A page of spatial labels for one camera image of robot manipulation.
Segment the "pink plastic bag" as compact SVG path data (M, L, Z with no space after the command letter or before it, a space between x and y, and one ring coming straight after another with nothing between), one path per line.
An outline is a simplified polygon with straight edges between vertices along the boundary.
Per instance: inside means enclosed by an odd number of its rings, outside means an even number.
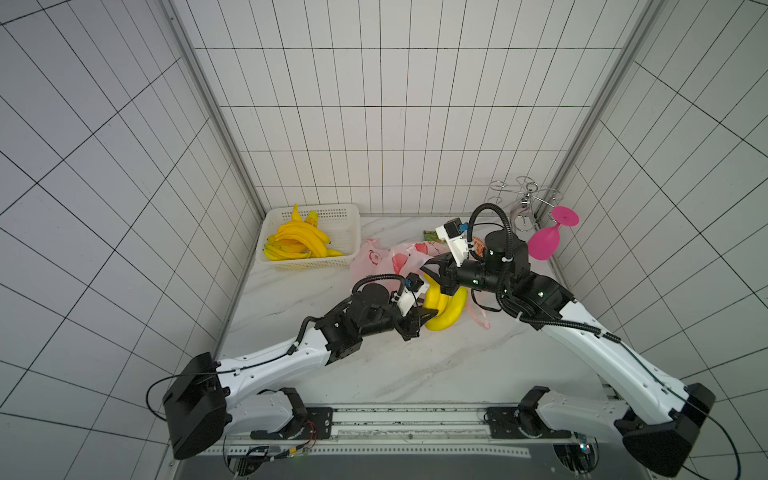
M432 257L448 253L451 257L449 248L439 241L421 241L416 243L401 243L391 248L383 248L378 241L373 238L366 239L356 258L350 266L351 278L357 281L363 277L375 274L397 274L406 277L409 273L419 271L419 268ZM477 325L486 330L491 326L485 313L480 313L479 307L466 306L468 300L465 300L465 306L461 312L469 313ZM448 320L445 308L438 308L438 315L426 323L426 328L431 331L441 331L451 327L456 320Z

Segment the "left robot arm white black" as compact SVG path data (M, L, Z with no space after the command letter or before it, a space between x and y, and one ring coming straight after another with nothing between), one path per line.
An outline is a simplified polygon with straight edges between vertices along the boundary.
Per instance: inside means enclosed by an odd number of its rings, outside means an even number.
M385 286L389 279L396 290ZM349 357L367 336L394 331L405 341L418 337L438 314L438 299L428 297L438 292L416 273L371 275L325 315L306 317L294 339L237 358L193 357L181 373L162 380L168 388L158 415L174 459L196 456L228 435L294 436L307 413L288 381Z

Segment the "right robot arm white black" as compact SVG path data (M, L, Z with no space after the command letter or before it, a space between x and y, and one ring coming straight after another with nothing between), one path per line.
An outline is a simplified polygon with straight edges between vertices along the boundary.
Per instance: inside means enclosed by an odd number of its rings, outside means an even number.
M436 228L449 251L422 270L444 295L493 294L497 311L567 347L617 394L594 401L535 386L513 414L523 436L570 431L617 441L651 472L675 477L684 471L701 427L714 420L715 396L704 385L684 384L643 359L560 283L532 271L531 260L547 260L558 248L561 227L579 222L567 207L554 208L552 215L555 226L523 241L503 210L484 203L468 221L454 218Z

